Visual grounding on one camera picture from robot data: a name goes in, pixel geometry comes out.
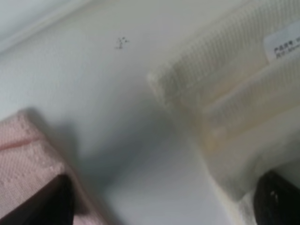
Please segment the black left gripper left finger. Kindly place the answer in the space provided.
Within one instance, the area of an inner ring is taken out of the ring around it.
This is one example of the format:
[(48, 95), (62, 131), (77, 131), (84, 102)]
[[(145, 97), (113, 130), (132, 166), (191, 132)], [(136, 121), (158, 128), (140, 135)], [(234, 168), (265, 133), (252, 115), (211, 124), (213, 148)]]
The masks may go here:
[(71, 179), (56, 176), (27, 201), (7, 214), (8, 225), (72, 225), (75, 195)]

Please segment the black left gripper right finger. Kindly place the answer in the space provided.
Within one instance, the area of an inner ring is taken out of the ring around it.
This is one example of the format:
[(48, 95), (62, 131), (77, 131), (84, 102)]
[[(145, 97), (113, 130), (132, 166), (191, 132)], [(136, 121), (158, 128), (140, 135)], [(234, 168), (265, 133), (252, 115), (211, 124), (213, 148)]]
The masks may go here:
[(258, 225), (298, 225), (300, 189), (273, 171), (264, 174), (254, 194), (254, 215)]

